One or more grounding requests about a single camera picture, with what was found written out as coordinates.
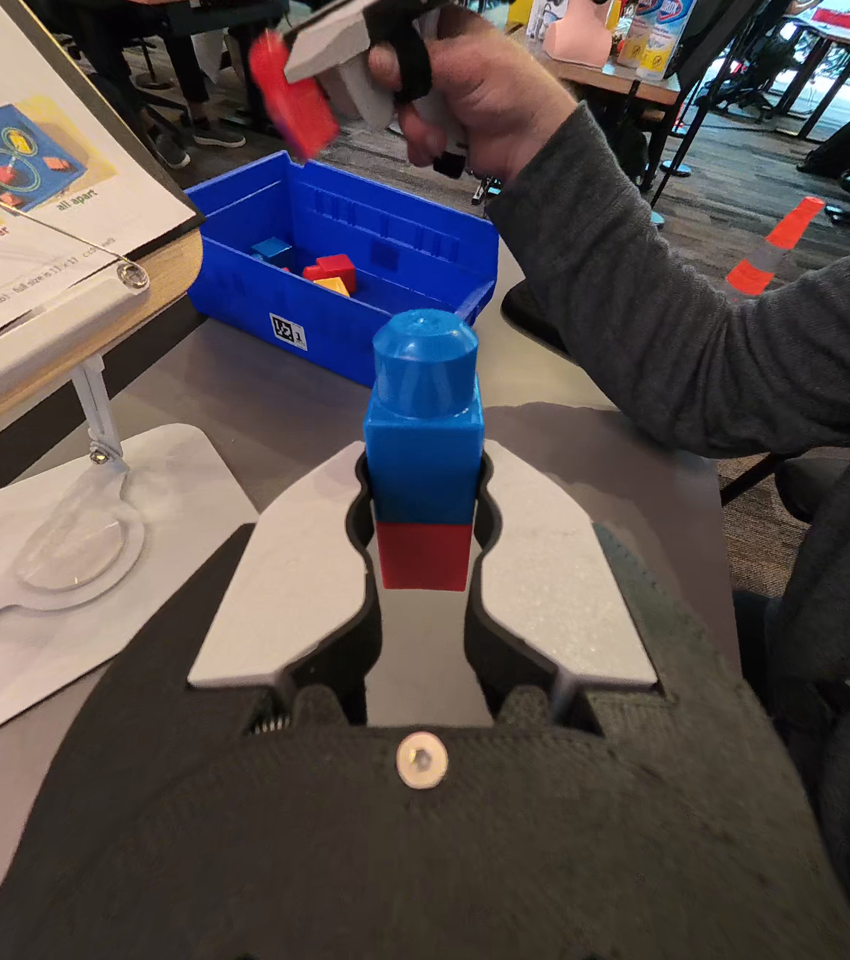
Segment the blue plastic bin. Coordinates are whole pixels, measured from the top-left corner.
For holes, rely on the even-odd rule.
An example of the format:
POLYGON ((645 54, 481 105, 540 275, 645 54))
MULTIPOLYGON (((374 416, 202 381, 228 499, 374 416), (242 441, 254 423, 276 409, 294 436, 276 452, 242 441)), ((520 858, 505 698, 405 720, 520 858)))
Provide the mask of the blue plastic bin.
POLYGON ((487 220, 285 151, 187 191, 205 215, 195 309, 370 387, 372 342, 393 315, 421 307, 472 326, 498 279, 500 237, 487 220), (338 294, 252 258, 276 236, 314 258, 347 255, 358 292, 338 294))

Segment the mannequin head with white helmet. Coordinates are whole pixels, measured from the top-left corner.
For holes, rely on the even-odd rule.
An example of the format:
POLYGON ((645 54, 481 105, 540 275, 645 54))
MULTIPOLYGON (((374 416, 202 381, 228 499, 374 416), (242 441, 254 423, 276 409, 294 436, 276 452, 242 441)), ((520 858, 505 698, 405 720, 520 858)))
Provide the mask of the mannequin head with white helmet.
POLYGON ((613 31, 607 27, 613 1, 569 1, 561 19, 546 30, 544 52, 553 60, 578 66, 605 66, 613 31))

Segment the blue toy building block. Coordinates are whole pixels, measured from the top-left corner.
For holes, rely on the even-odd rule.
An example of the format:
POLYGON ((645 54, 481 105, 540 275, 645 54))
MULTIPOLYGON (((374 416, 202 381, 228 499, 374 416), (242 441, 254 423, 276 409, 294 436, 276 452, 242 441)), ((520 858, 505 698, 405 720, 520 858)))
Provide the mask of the blue toy building block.
POLYGON ((484 441, 477 335, 453 313, 416 308, 393 316, 373 350, 363 437, 376 521, 471 524, 484 441))

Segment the red toy building block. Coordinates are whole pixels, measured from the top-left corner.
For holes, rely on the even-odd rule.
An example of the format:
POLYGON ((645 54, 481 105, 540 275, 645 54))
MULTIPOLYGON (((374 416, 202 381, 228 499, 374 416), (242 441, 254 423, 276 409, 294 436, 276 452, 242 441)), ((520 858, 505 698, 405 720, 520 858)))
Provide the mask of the red toy building block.
POLYGON ((378 524, 383 587, 387 591, 465 592, 472 536, 470 524, 378 524))
POLYGON ((288 57, 283 35, 265 30, 249 48, 248 74, 289 151, 299 161, 315 161, 337 138, 339 126, 314 78, 287 79, 288 57))

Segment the white document stand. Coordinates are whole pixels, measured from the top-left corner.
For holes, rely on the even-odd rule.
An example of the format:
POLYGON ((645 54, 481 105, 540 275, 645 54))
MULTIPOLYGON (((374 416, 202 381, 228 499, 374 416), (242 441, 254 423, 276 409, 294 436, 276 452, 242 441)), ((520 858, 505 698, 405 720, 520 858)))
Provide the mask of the white document stand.
POLYGON ((121 440, 99 358, 85 456, 0 489, 0 726, 103 666, 257 512, 183 424, 121 440))

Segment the black duffel bag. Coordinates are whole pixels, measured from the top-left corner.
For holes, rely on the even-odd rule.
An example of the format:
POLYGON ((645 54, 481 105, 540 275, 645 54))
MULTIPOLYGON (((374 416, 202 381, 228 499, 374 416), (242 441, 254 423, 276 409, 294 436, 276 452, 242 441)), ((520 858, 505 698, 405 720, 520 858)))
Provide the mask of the black duffel bag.
POLYGON ((796 169, 823 179, 850 179, 850 122, 809 152, 796 169))

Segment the orange traffic cone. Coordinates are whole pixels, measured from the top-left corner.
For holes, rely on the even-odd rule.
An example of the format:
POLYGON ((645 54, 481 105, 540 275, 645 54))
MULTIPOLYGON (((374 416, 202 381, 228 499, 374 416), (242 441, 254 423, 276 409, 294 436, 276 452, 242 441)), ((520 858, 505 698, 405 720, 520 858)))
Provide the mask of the orange traffic cone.
POLYGON ((722 283, 722 291, 734 302, 754 299, 764 294, 786 255, 795 248, 810 223, 825 206, 824 198, 802 198, 767 234, 762 243, 730 270, 722 283))

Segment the wooden office table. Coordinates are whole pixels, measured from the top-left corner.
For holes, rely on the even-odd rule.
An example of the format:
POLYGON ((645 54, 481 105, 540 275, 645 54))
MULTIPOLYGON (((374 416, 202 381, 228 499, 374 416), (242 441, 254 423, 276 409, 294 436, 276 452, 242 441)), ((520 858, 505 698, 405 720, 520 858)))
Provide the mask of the wooden office table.
POLYGON ((524 38, 520 44, 586 104, 624 173, 648 195, 686 97, 677 76, 640 79, 613 59, 587 66, 549 56, 540 41, 524 38))

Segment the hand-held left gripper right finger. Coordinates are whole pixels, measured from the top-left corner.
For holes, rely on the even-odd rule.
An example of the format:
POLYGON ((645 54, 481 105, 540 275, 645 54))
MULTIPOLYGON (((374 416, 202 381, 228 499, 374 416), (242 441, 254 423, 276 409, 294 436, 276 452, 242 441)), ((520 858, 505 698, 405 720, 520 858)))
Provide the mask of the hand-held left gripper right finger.
POLYGON ((590 690, 647 692, 658 676, 586 510, 497 441, 485 443, 464 652, 492 714, 517 687, 567 715, 590 690))

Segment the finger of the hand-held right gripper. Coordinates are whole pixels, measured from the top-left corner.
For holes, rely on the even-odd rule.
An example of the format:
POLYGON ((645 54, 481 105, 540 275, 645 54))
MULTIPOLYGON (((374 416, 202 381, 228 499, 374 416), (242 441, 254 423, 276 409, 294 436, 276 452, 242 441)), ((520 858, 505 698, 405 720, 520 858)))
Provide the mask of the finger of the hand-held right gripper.
POLYGON ((375 84, 367 53, 359 53, 320 73, 320 86, 341 117, 360 120, 376 133, 391 124, 395 113, 393 94, 375 84))
POLYGON ((342 1, 323 7, 286 34, 286 79, 298 83, 345 64, 382 40, 398 16, 396 1, 342 1))

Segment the person's right hand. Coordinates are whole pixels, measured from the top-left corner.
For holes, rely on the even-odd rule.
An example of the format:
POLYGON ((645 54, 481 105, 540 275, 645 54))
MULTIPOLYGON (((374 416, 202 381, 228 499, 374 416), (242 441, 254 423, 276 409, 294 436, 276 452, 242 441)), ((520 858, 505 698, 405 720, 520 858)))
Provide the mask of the person's right hand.
POLYGON ((466 8, 442 8, 427 49, 432 91, 462 128, 480 177, 511 183, 577 109, 518 42, 466 8))

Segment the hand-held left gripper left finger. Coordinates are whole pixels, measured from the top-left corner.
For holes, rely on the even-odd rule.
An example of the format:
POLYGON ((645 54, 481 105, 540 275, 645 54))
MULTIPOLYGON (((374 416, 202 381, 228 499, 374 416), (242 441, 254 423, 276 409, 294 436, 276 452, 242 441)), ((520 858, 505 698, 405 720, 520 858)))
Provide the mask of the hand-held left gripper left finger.
POLYGON ((291 705, 312 685, 367 714, 383 647, 368 546, 374 534, 364 445, 352 442, 261 513, 191 666, 196 689, 269 688, 291 705))

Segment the grey desk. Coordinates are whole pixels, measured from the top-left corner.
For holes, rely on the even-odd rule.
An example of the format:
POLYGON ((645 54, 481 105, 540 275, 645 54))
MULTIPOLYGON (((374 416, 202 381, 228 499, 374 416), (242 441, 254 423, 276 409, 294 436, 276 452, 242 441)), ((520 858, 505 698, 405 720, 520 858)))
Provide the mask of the grey desk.
MULTIPOLYGON (((550 474, 637 553, 739 664, 710 461, 648 441, 601 401, 578 367, 509 326, 494 301, 479 317, 487 436, 550 474)), ((361 436, 368 390, 266 345, 186 300, 105 355, 123 436, 203 430, 258 510, 361 436)), ((0 728, 0 882, 66 731, 105 672, 0 728)))

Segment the pile of coloured toy blocks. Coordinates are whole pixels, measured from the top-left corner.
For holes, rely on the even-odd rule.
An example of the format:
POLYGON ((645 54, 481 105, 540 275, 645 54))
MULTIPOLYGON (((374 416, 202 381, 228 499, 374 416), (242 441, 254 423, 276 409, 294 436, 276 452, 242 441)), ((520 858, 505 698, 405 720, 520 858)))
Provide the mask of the pile of coloured toy blocks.
POLYGON ((351 297, 358 292, 358 271, 346 254, 317 257, 306 263, 303 250, 276 236, 252 244, 249 253, 260 262, 338 294, 351 297))

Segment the instruction board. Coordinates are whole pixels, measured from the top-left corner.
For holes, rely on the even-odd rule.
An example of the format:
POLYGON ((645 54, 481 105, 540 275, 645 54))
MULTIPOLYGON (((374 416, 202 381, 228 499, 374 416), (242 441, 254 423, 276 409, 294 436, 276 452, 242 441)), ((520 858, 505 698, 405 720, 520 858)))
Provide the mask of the instruction board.
POLYGON ((0 420, 184 294, 202 216, 23 2, 0 2, 0 420))

